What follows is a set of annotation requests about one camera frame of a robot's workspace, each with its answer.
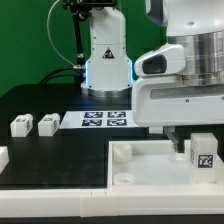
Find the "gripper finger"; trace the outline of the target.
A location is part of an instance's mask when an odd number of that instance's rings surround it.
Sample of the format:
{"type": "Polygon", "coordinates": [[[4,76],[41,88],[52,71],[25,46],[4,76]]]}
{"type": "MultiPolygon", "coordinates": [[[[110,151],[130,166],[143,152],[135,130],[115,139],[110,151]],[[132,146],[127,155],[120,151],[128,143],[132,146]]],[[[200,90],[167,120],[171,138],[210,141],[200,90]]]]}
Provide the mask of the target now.
{"type": "Polygon", "coordinates": [[[176,153],[184,152],[184,140],[177,134],[176,129],[171,127],[165,127],[164,133],[167,138],[173,143],[176,153]]]}

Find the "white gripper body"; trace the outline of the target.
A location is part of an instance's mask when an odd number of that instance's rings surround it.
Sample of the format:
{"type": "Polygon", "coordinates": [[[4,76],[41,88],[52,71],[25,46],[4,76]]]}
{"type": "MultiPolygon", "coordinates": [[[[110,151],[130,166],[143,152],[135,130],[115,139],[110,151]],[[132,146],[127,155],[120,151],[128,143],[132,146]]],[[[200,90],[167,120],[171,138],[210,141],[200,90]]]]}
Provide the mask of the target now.
{"type": "Polygon", "coordinates": [[[224,85],[183,86],[175,76],[139,78],[132,114],[141,127],[224,124],[224,85]]]}

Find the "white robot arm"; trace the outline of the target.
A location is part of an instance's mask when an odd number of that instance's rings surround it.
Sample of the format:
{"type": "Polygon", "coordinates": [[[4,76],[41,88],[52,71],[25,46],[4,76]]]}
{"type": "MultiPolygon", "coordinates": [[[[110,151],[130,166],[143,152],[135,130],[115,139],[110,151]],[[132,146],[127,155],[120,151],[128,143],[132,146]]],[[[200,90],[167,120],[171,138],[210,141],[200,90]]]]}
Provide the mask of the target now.
{"type": "Polygon", "coordinates": [[[111,2],[92,5],[83,91],[130,90],[135,123],[168,136],[177,126],[224,124],[224,0],[145,0],[145,7],[167,42],[131,62],[123,14],[111,2]]]}

